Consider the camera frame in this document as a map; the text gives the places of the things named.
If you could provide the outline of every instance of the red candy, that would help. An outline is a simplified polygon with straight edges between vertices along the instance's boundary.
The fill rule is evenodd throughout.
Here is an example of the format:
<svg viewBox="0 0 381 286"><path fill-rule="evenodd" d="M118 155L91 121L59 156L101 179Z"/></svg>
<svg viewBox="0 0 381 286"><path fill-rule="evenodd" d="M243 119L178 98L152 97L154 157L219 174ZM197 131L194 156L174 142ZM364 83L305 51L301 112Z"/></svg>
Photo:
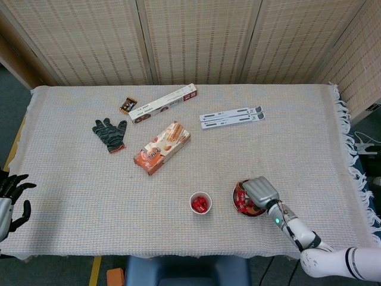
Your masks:
<svg viewBox="0 0 381 286"><path fill-rule="evenodd" d="M205 213L208 210L208 201L203 197L197 197L193 201L192 207L198 213Z"/></svg>

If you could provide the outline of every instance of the glove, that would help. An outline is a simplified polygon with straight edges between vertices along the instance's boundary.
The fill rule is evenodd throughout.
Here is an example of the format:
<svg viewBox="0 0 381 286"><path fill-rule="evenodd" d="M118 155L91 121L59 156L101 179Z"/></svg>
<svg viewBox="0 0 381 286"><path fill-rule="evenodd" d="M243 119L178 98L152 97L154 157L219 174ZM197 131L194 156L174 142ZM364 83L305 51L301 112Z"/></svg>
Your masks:
<svg viewBox="0 0 381 286"><path fill-rule="evenodd" d="M18 227L26 223L30 218L30 202L24 202L24 213L19 219L12 221L13 207L17 199L27 188L34 188L36 185L24 183L17 186L22 180L28 178L28 175L10 176L0 183L0 241L7 238L10 232L16 231Z"/></svg>
<svg viewBox="0 0 381 286"><path fill-rule="evenodd" d="M100 120L96 120L93 131L106 144L108 152L114 153L125 148L123 137L124 133L126 133L127 122L125 120L121 121L118 127L112 125L109 118L105 118L103 122L104 125Z"/></svg>

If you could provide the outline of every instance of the paper cup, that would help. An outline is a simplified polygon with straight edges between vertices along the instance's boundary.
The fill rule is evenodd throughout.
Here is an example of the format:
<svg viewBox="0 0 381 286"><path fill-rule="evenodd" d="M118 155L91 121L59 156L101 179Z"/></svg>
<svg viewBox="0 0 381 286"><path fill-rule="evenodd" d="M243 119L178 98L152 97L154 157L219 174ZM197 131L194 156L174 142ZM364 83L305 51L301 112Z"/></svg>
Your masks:
<svg viewBox="0 0 381 286"><path fill-rule="evenodd" d="M205 212L205 213L199 213L198 211L196 211L193 207L192 207L192 203L195 201L195 200L197 200L197 197L202 197L202 198L205 198L206 199L206 201L208 202L208 209L207 209L207 211ZM207 214L209 211L210 211L210 209L212 208L212 199L210 199L210 196L206 193L206 192L195 192L193 195L191 195L191 197L190 197L190 200L189 200L189 205L190 205L190 209L194 212L194 213L196 213L196 214L198 214L198 215L205 215L205 214Z"/></svg>

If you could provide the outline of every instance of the blue chair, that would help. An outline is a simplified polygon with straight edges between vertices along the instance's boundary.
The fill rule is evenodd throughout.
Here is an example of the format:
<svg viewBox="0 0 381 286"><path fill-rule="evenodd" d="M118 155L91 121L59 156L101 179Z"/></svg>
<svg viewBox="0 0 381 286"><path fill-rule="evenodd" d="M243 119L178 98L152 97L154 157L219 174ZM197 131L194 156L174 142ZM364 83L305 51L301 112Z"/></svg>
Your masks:
<svg viewBox="0 0 381 286"><path fill-rule="evenodd" d="M238 256L130 256L126 269L124 286L251 286L249 260Z"/></svg>

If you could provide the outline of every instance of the tablecloth fringe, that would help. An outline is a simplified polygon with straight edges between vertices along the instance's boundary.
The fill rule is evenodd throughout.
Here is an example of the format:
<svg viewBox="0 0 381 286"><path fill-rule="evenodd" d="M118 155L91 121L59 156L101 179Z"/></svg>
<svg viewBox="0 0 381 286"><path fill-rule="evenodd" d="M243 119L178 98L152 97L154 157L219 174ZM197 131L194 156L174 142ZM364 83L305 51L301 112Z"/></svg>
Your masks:
<svg viewBox="0 0 381 286"><path fill-rule="evenodd" d="M366 211L366 220L368 223L368 228L371 233L371 237L376 245L381 247L381 238L376 235L376 232L381 232L381 219L377 216L376 212L369 207L371 198L374 197L373 193L367 189L366 186L366 175L362 174L358 169L354 167L354 164L358 160L357 150L355 149L355 140L349 135L351 129L351 124L349 122L351 116L349 110L346 108L345 102L340 99L340 92L337 85L333 86L333 93L335 95L335 107L340 120L341 136L342 142L344 142L344 147L347 150L346 161L348 162L348 170L355 180L358 195L360 200L364 205Z"/></svg>

